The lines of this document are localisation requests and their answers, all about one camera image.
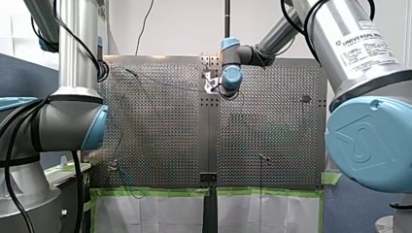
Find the black cable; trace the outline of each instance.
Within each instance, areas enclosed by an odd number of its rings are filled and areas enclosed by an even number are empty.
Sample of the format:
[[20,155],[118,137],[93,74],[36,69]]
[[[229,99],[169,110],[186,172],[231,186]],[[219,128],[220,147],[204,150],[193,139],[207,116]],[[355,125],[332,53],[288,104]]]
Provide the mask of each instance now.
[[145,27],[146,27],[146,20],[149,17],[149,14],[152,11],[152,7],[154,6],[155,0],[152,0],[151,6],[149,7],[148,12],[146,13],[145,19],[143,20],[143,26],[142,26],[142,31],[140,31],[139,38],[137,39],[137,46],[136,46],[136,52],[134,52],[134,55],[137,55],[137,52],[139,51],[139,46],[140,46],[140,40],[142,39],[143,33],[145,32]]
[[286,10],[285,0],[281,0],[281,9],[282,9],[282,13],[283,13],[286,21],[287,21],[297,32],[299,32],[300,34],[304,35],[304,34],[305,34],[304,31],[303,31],[299,26],[297,26],[297,24],[294,23],[293,20],[291,19],[291,17],[288,15],[288,11]]
[[107,78],[109,77],[109,72],[110,72],[110,67],[109,67],[109,65],[106,63],[106,61],[104,61],[104,60],[99,60],[99,62],[103,65],[103,68],[102,68],[102,78],[100,78],[100,79],[97,79],[97,82],[98,83],[102,83],[102,82],[104,82],[105,80],[107,80]]
[[72,30],[70,30],[69,27],[67,27],[66,23],[64,23],[60,16],[57,14],[57,3],[56,0],[53,0],[53,16],[55,21],[66,30],[67,33],[69,33],[86,51],[87,56],[90,58],[90,60],[93,62],[94,68],[96,68],[97,71],[97,80],[103,79],[103,76],[100,72],[100,65],[97,60],[97,58],[94,56],[93,52],[87,47],[87,45],[78,37],[76,36]]
[[58,43],[50,42],[50,41],[46,40],[42,35],[40,35],[39,32],[37,32],[36,27],[34,26],[34,18],[33,17],[31,17],[31,28],[33,29],[34,34],[36,34],[36,36],[39,38],[39,40],[41,40],[43,43],[45,43],[46,46],[52,52],[58,52],[58,49],[56,48],[56,47],[58,47]]
[[[312,18],[315,18],[316,13],[318,10],[322,7],[324,3],[326,3],[328,0],[319,0],[315,5],[312,6],[312,8],[309,10],[308,14],[306,15],[303,29],[301,29],[299,26],[297,26],[296,23],[293,22],[291,17],[288,15],[288,12],[286,11],[286,4],[285,0],[280,0],[281,1],[281,8],[282,8],[282,13],[287,20],[287,22],[300,34],[302,34],[305,37],[306,44],[309,47],[309,50],[312,52],[313,56],[315,59],[319,62],[319,57],[316,54],[315,48],[312,45],[312,42],[310,41],[309,37],[309,20]],[[375,7],[375,2],[373,0],[368,0],[369,5],[370,5],[370,20],[373,20],[375,18],[375,13],[376,13],[376,7]]]
[[121,167],[118,167],[118,171],[119,171],[120,178],[121,178],[121,180],[122,180],[125,188],[127,189],[127,191],[130,192],[130,195],[132,195],[133,198],[138,199],[138,200],[143,199],[143,198],[146,196],[146,193],[145,193],[143,190],[141,190],[141,189],[137,189],[137,191],[139,191],[140,193],[142,193],[142,195],[141,195],[141,196],[136,196],[136,195],[133,193],[133,191],[131,190],[132,184],[131,184],[131,183],[128,183],[128,182],[127,182],[128,179],[126,179],[126,178],[123,176],[123,175],[125,175],[125,176],[128,178],[127,173],[126,173]]
[[13,155],[13,148],[15,146],[16,138],[17,138],[17,133],[22,126],[22,124],[27,120],[28,117],[33,116],[34,113],[37,113],[43,106],[45,106],[49,101],[49,96],[45,98],[43,101],[42,100],[35,100],[32,101],[24,106],[21,106],[20,108],[17,108],[15,111],[13,111],[5,120],[3,120],[1,124],[1,129],[0,129],[0,138],[3,136],[3,134],[6,132],[7,128],[12,124],[12,122],[17,119],[22,113],[26,112],[24,116],[17,122],[15,125],[15,128],[13,130],[12,136],[10,138],[10,142],[7,148],[7,153],[6,153],[6,160],[5,160],[5,183],[7,187],[7,191],[9,192],[10,197],[12,198],[13,202],[15,203],[16,207],[20,211],[21,215],[24,218],[24,222],[26,224],[27,230],[30,233],[34,233],[35,229],[33,226],[33,222],[31,221],[30,216],[28,215],[27,211],[24,209],[24,207],[21,205],[21,203],[18,201],[18,198],[15,194],[15,191],[13,190],[13,185],[12,185],[12,178],[11,178],[11,172],[10,172],[10,167],[11,167],[11,161],[12,161],[12,155]]
[[282,50],[282,51],[274,54],[273,56],[279,56],[279,55],[282,55],[283,53],[287,52],[287,51],[292,47],[295,39],[296,39],[296,37],[293,37],[293,39],[291,40],[291,42],[289,43],[289,45],[288,45],[284,50]]
[[76,151],[72,151],[72,157],[75,163],[76,183],[77,183],[77,189],[78,189],[77,191],[78,206],[77,206],[77,213],[76,213],[75,233],[79,233],[82,227],[83,205],[84,205],[83,179],[82,179],[82,170],[80,167],[80,159]]
[[316,54],[315,48],[314,48],[314,46],[313,46],[313,44],[312,44],[312,42],[311,42],[311,40],[310,40],[308,27],[309,27],[309,20],[310,20],[310,18],[311,18],[311,15],[313,15],[312,18],[315,18],[316,13],[318,12],[318,10],[319,10],[319,9],[322,7],[322,5],[323,5],[324,3],[326,3],[327,1],[328,1],[328,0],[320,0],[320,1],[318,1],[317,3],[315,3],[315,5],[313,5],[312,8],[309,10],[309,12],[308,12],[308,14],[307,14],[307,17],[306,17],[306,19],[305,19],[305,21],[304,21],[304,23],[303,23],[303,31],[304,31],[304,33],[305,33],[304,36],[305,36],[306,44],[308,45],[309,50],[311,51],[312,55],[315,57],[315,59],[316,59],[319,63],[321,63],[321,62],[319,61],[319,57],[318,57],[318,55]]
[[373,19],[375,19],[375,14],[376,14],[375,2],[373,0],[368,0],[368,2],[370,5],[370,20],[373,21]]

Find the pegboard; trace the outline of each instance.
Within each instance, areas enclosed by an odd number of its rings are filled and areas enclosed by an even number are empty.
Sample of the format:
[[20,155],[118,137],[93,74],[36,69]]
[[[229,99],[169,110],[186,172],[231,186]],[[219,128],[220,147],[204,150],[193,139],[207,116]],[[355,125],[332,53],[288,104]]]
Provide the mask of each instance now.
[[109,120],[92,185],[199,186],[199,58],[106,60],[110,76],[99,93]]
[[243,66],[234,101],[221,106],[218,186],[316,189],[324,169],[326,77],[310,59]]
[[93,186],[316,189],[324,169],[326,77],[310,59],[244,66],[235,100],[207,94],[197,56],[109,56],[99,92],[109,105]]

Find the robotic arm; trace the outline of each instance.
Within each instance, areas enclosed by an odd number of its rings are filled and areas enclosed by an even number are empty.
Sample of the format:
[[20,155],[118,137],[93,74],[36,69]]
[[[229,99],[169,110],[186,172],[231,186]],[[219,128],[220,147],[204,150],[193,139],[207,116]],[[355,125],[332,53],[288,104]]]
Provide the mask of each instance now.
[[[291,0],[290,4],[291,19],[296,21],[297,14],[307,22],[309,43],[335,92],[326,128],[328,155],[345,175],[367,188],[412,192],[412,71],[399,64],[358,1]],[[270,48],[282,47],[292,37],[292,25],[284,19],[278,25],[284,27],[275,26],[265,37]],[[261,44],[245,48],[237,39],[223,40],[222,93],[239,90],[241,65],[273,61]],[[260,54],[268,59],[257,62]],[[411,204],[409,196],[403,206],[393,205],[399,209],[395,233],[410,232],[412,214],[402,210],[412,210]]]
[[[94,0],[55,2],[61,20],[95,56],[97,3]],[[0,138],[3,151],[0,154],[0,225],[7,232],[22,233],[31,229],[30,233],[57,233],[62,217],[60,191],[50,188],[39,153],[99,149],[108,107],[96,91],[98,71],[93,61],[66,29],[61,27],[58,32],[50,0],[25,0],[25,3],[42,36],[53,43],[59,39],[59,88],[42,104],[33,98],[0,99],[0,132],[4,130]],[[8,157],[6,151],[10,151],[10,147],[13,152]]]
[[[301,25],[297,12],[289,10],[294,23]],[[269,66],[277,53],[294,38],[297,32],[283,18],[255,46],[241,46],[234,37],[227,37],[221,43],[222,76],[220,93],[230,98],[239,90],[243,80],[241,65]]]

